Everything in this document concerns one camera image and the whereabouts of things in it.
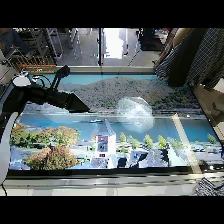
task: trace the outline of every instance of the equipment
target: equipment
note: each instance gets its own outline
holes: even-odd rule
[[[88,112],[89,108],[74,94],[57,90],[60,80],[70,73],[65,65],[56,72],[50,88],[45,88],[31,80],[27,72],[16,74],[12,84],[6,90],[0,115],[0,184],[6,178],[10,163],[10,134],[14,122],[23,112],[27,102],[43,105],[49,103],[59,108],[65,108],[70,113]]]

